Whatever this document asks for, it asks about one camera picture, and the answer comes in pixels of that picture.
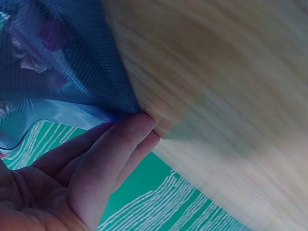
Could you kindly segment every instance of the wood grain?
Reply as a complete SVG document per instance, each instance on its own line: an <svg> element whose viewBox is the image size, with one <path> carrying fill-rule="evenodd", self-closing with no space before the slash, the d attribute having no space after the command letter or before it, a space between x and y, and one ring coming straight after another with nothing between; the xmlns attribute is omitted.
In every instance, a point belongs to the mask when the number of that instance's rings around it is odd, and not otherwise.
<svg viewBox="0 0 308 231"><path fill-rule="evenodd" d="M308 230L308 5L105 0L167 164L254 230Z"/></svg>

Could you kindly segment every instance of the wooden surface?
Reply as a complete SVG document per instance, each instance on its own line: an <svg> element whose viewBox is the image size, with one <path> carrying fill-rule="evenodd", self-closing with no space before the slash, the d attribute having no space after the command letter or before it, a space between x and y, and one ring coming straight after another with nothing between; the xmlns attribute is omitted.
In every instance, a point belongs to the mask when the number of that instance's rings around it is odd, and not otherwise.
<svg viewBox="0 0 308 231"><path fill-rule="evenodd" d="M250 228L308 230L308 4L104 3L155 153Z"/></svg>

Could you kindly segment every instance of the light wood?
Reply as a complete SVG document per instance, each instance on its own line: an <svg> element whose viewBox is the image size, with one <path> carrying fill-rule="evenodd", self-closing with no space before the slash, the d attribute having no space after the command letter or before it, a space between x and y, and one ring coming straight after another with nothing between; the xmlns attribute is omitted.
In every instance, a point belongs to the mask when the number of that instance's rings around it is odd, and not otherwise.
<svg viewBox="0 0 308 231"><path fill-rule="evenodd" d="M104 3L155 153L250 228L308 230L308 3Z"/></svg>

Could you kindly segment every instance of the white stripe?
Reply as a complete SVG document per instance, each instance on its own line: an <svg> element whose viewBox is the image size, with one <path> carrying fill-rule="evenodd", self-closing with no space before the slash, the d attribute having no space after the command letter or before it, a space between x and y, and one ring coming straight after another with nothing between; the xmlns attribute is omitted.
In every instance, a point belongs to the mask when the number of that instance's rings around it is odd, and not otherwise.
<svg viewBox="0 0 308 231"><path fill-rule="evenodd" d="M225 230L225 227L228 224L230 224L230 222L232 222L232 220L235 220L235 219L229 215L226 220L224 220L223 222L220 222L220 226L218 227L218 229Z"/></svg>
<svg viewBox="0 0 308 231"><path fill-rule="evenodd" d="M200 217L198 217L198 219L195 220L195 222L188 228L188 230L197 230L197 226L200 224L200 223L203 223L205 220L208 219L210 213L215 209L217 208L218 206L211 202L211 204L206 208L205 211L203 211L203 213L201 214Z"/></svg>
<svg viewBox="0 0 308 231"><path fill-rule="evenodd" d="M125 223L122 223L120 226L117 226L115 228L115 230L127 230L129 226L131 226L134 223L138 223L138 222L142 222L143 220L145 220L146 218L148 218L149 213L152 211L153 208L155 208L157 206L157 204L161 203L161 199L163 198L163 201L166 200L166 198L168 198L170 196L170 191L176 186L177 183L177 178L173 177L175 179L175 181L173 181L170 185L168 185L168 187L166 188L166 190L161 193L156 195L155 199L152 201L151 204L143 206L142 210L140 211L135 211L134 213L132 213L128 218L131 219L127 219Z"/></svg>
<svg viewBox="0 0 308 231"><path fill-rule="evenodd" d="M202 206L204 206L206 201L207 197L200 193L194 202L192 202L184 211L182 216L180 216L177 222L172 225L170 231L177 231L182 229L185 224L202 208Z"/></svg>
<svg viewBox="0 0 308 231"><path fill-rule="evenodd" d="M69 139L71 136L72 136L72 134L75 132L77 130L77 128L74 128L74 127L71 127L68 131L67 131L67 133L60 139L60 144L63 144L63 143L65 143L66 141L67 141L67 139Z"/></svg>
<svg viewBox="0 0 308 231"><path fill-rule="evenodd" d="M16 169L18 169L19 168L19 166L20 166L20 159L22 158L22 157L24 157L24 156L27 156L27 155L29 155L29 153L27 152L27 149L28 149L28 147L32 144L32 142L35 140L35 138L36 138L36 136L34 137L34 135L36 135L36 132L34 133L30 133L30 142L25 142L25 147L24 147L24 149L22 149L22 150L19 150L18 152L17 152L17 154L16 154L16 159L12 162L12 163L10 163L9 165L8 165L8 168L11 168L13 165L15 165L17 162L18 162L18 164L16 164L15 166L14 166L14 170L16 170Z"/></svg>
<svg viewBox="0 0 308 231"><path fill-rule="evenodd" d="M151 195L155 194L157 191L161 191L161 189L167 185L173 178L172 176L175 174L174 171L171 172L171 175L166 177L164 179L164 181L159 185L159 187L155 190L155 191L151 191L153 193L151 193ZM99 228L103 228L105 229L106 226L110 223L112 223L116 218L118 218L119 216L121 216L122 214L126 213L129 209L131 209L132 206L128 206L125 205L123 208L121 208L118 212L116 212L115 214L111 215L102 225L99 226Z"/></svg>
<svg viewBox="0 0 308 231"><path fill-rule="evenodd" d="M56 127L56 129L55 129L55 131L52 133L52 135L49 136L49 137L48 137L48 140L44 142L43 147L42 147L42 148L37 152L37 154L34 156L34 159L35 159L35 160L38 158L38 156L40 156L43 152L45 152L46 146L49 144L49 142L50 142L51 140L53 140L53 137L56 135L56 133L57 133L57 131L59 130L60 126L61 126L61 124L58 124L57 127ZM43 136L43 138L40 140L40 142L41 142L42 140L45 139L45 137L46 137L47 134L49 133L50 129L51 129L51 126L48 128L48 131L44 134L44 136ZM36 149L39 147L40 142L39 142L38 145L36 146L36 148L35 148L35 150L33 151L33 153L35 153Z"/></svg>
<svg viewBox="0 0 308 231"><path fill-rule="evenodd" d="M32 143L32 145L30 146L30 149L29 149L28 152L27 152L27 154L28 154L28 155L27 155L27 158L24 158L24 159L22 160L21 165L23 165L24 161L26 161L26 164L27 164L27 162L28 162L29 159L32 157L32 155L35 153L36 149L38 148L38 146L40 145L40 143L43 141L44 137L47 135L47 133L49 132L49 130L50 130L50 129L48 129L48 131L44 134L43 138L39 141L38 144L36 144L35 142Z"/></svg>
<svg viewBox="0 0 308 231"><path fill-rule="evenodd" d="M165 210L169 211L169 207L173 206L173 202L175 199L177 199L179 196L185 195L183 192L183 188L188 186L188 182L185 182L183 178L180 178L177 181L177 184L175 185L175 188L166 196L166 197L161 197L161 201L158 202L155 207L153 207L149 212L147 212L146 220L142 223L142 225L139 227L139 229L144 228L143 230L149 230L149 225L151 225L151 222L154 221L154 218L157 217L157 214L159 214L159 211L164 208Z"/></svg>
<svg viewBox="0 0 308 231"><path fill-rule="evenodd" d="M53 141L50 143L50 145L47 147L46 149L46 152L49 151L51 149L51 147L53 146L54 143L56 143L56 141L59 139L59 137L62 135L62 133L64 132L64 130L67 128L67 126L65 126L65 128L59 132L59 134L56 136L56 138L53 139Z"/></svg>
<svg viewBox="0 0 308 231"><path fill-rule="evenodd" d="M135 200L129 202L125 206L123 206L120 210L118 210L116 213L112 214L104 223L102 223L97 229L103 230L106 228L108 224L111 224L114 222L115 219L117 219L119 216L124 214L126 211L134 207L136 204L140 203L141 201L147 199L148 197L153 195L153 191L148 191L147 193L137 197Z"/></svg>
<svg viewBox="0 0 308 231"><path fill-rule="evenodd" d="M216 209L216 210L215 210L214 214L210 214L210 213L209 213L209 215L208 215L209 221L207 222L206 227L212 225L211 218L215 217L216 214L219 213L219 211L221 211L221 210L220 210L220 207L219 207L218 205L216 205L216 208L215 208L215 209ZM205 221L205 220L202 219L201 222L199 222L199 225L197 226L197 230L200 229L200 227L202 226L202 224L203 224L204 221Z"/></svg>
<svg viewBox="0 0 308 231"><path fill-rule="evenodd" d="M123 216L124 221L122 221L118 226L116 226L114 229L113 227L117 224L117 222L111 226L107 231L109 230L124 230L124 229L119 229L120 226L125 226L126 223L130 223L130 219L133 218L134 220L139 220L142 217L144 217L144 213L146 213L148 210L150 210L161 197L166 196L166 194L169 193L169 191L172 189L172 187L176 184L176 178L173 176L174 174L168 176L168 181L159 188L159 190L155 190L154 195L152 198L150 198L146 203L143 203L142 207L134 211L133 213L130 213L130 215L125 218L127 215Z"/></svg>
<svg viewBox="0 0 308 231"><path fill-rule="evenodd" d="M151 228L151 230L159 230L167 221L170 220L170 218L172 218L172 216L180 209L180 207L185 204L187 201L189 201L189 199L191 198L191 196L193 195L193 192L195 191L195 188L190 184L189 185L189 190L190 192L188 194L186 194L184 197L181 197L180 199L178 199L176 202L175 202L175 207L172 209L171 212L167 212L167 211L164 211L165 212L165 216L162 217L162 219L160 219L160 222L157 222L158 224L158 227L154 226L153 228Z"/></svg>
<svg viewBox="0 0 308 231"><path fill-rule="evenodd" d="M25 145L27 144L27 140L33 138L35 135L37 135L39 133L39 130L36 129L39 125L36 125L36 124L34 125L32 130L30 131L29 137L27 139L23 140L23 143L22 143L20 149L18 149L18 151L16 153L13 153L11 157L8 157L7 158L8 160L13 160L13 159L17 158L17 156L20 153L23 153Z"/></svg>
<svg viewBox="0 0 308 231"><path fill-rule="evenodd" d="M178 185L178 190L173 193L174 196L170 197L169 200L165 201L160 206L157 206L153 210L154 213L151 215L151 218L148 218L143 224L141 224L139 229L152 230L156 225L162 226L165 224L170 217L178 211L179 207L189 200L192 195L191 189L193 189L191 184L184 180L184 183Z"/></svg>

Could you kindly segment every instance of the sheer blue fabric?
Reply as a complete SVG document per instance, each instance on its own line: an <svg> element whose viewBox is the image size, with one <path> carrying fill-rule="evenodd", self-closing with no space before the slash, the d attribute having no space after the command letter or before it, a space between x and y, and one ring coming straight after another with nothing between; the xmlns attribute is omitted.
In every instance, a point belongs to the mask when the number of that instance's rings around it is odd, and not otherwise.
<svg viewBox="0 0 308 231"><path fill-rule="evenodd" d="M46 119L89 129L140 112L100 0L0 0L0 148Z"/></svg>

